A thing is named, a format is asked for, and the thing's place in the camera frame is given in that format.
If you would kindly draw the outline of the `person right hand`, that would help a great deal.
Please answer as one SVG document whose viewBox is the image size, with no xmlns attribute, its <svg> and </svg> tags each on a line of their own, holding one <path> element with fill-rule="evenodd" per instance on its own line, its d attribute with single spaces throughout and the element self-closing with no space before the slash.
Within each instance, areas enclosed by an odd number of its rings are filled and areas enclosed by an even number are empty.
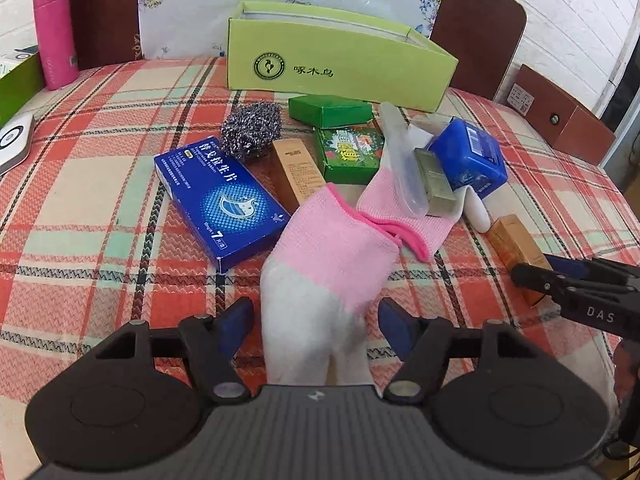
<svg viewBox="0 0 640 480">
<path fill-rule="evenodd" d="M 613 362 L 614 392 L 620 401 L 618 436 L 623 442 L 639 446 L 639 343 L 623 339 L 616 347 Z"/>
</svg>

